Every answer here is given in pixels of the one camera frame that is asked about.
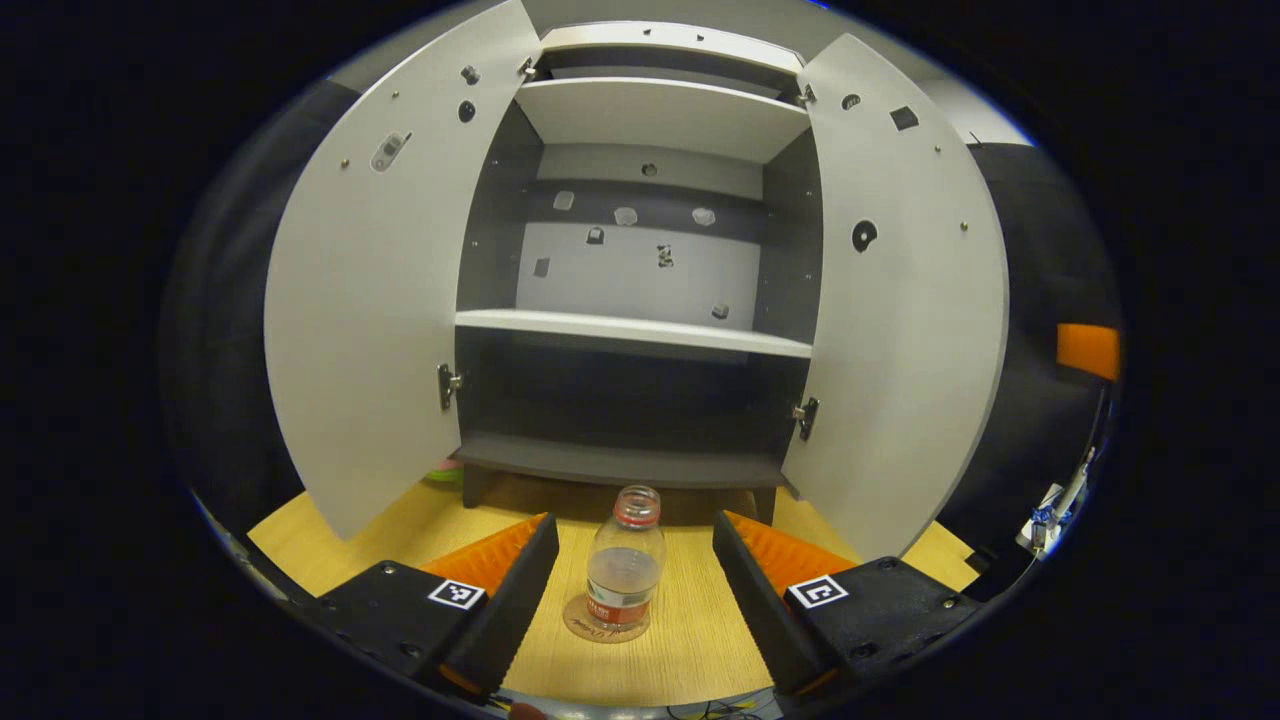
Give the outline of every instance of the cabinet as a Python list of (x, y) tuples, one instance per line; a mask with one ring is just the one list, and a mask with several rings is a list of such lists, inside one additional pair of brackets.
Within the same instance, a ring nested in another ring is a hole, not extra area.
[(539, 37), (509, 0), (321, 143), (264, 325), (342, 537), (452, 455), (762, 498), (788, 479), (873, 557), (963, 473), (1006, 293), (961, 138), (855, 38), (805, 63), (664, 23)]

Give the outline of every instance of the water bottle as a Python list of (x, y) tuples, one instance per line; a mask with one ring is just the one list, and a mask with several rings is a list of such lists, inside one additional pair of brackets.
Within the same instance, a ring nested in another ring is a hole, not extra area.
[(622, 633), (645, 619), (667, 556), (660, 511), (657, 491), (628, 486), (596, 530), (586, 564), (586, 609), (602, 629)]

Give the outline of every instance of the cabinet shelf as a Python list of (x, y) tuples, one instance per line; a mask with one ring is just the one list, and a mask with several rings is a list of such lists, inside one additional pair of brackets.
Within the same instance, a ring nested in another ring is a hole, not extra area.
[(772, 160), (809, 128), (809, 114), (795, 105), (669, 79), (531, 82), (520, 88), (516, 102), (547, 145), (645, 145), (756, 164)]
[(561, 480), (667, 488), (756, 488), (786, 482), (768, 455), (605, 447), (506, 433), (462, 437), (461, 462)]
[(686, 347), (708, 347), (785, 357), (809, 357), (812, 345), (778, 336), (576, 313), (543, 310), (465, 310), (454, 314), (454, 324), (466, 328), (490, 328), (532, 333), (600, 337)]

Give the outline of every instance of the cabinet door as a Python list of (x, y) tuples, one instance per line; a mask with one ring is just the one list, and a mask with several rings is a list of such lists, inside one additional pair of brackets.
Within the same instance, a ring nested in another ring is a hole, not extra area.
[(864, 560), (901, 555), (987, 421), (1009, 315), (1004, 240), (964, 141), (888, 61), (846, 35), (799, 81), (817, 97), (822, 177), (803, 398), (819, 409), (808, 441), (794, 432), (782, 471)]
[(289, 197), (266, 279), (268, 378), (289, 456), (343, 538), (458, 447), (435, 369), (456, 368), (462, 236), (520, 67), (539, 55), (518, 0), (471, 18), (374, 85)]

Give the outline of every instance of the orange object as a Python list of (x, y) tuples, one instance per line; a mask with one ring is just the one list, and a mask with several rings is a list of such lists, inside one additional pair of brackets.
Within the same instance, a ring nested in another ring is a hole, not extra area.
[(733, 524), (733, 529), (742, 538), (742, 543), (746, 544), (755, 564), (764, 571), (764, 577), (769, 579), (769, 584), (773, 585), (778, 597), (786, 594), (787, 588), (794, 584), (822, 575), (842, 573), (855, 566), (854, 562), (833, 552), (797, 541), (764, 523), (756, 523), (728, 510), (724, 510), (724, 515)]
[(1101, 325), (1057, 325), (1057, 363), (1115, 382), (1120, 375), (1120, 333)]
[(484, 588), (492, 598), (497, 594), (498, 587), (502, 585), (503, 578), (507, 577), (507, 570), (511, 570), (511, 565), (516, 557), (520, 557), (520, 551), (529, 544), (529, 539), (534, 537), (534, 530), (538, 529), (544, 518), (547, 518), (545, 512), (534, 515), (524, 523), (517, 523), (448, 555), (442, 555), (422, 565), (420, 570)]

